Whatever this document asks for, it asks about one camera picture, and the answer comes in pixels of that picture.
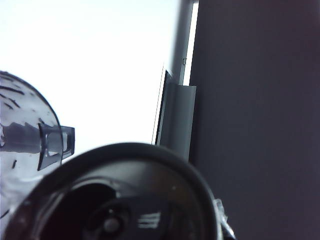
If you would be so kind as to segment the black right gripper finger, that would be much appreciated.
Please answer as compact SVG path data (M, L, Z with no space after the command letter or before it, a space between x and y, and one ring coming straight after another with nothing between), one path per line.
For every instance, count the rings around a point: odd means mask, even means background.
M224 240L236 240L237 237L235 235L234 230L228 223L228 216L225 213L225 208L223 206L222 200L219 198L216 198L214 200L214 203L218 210L218 218L219 218L219 224L222 231L222 238Z

